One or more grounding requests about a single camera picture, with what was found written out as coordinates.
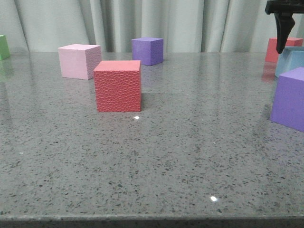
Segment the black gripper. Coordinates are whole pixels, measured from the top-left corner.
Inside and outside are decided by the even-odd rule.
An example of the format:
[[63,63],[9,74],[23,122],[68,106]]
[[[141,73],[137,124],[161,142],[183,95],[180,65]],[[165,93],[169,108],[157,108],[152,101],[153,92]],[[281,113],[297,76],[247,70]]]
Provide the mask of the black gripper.
[[295,25],[293,13],[304,13],[303,0],[268,0],[265,12],[267,15],[274,13],[277,28],[276,50],[281,54],[285,48],[287,39]]

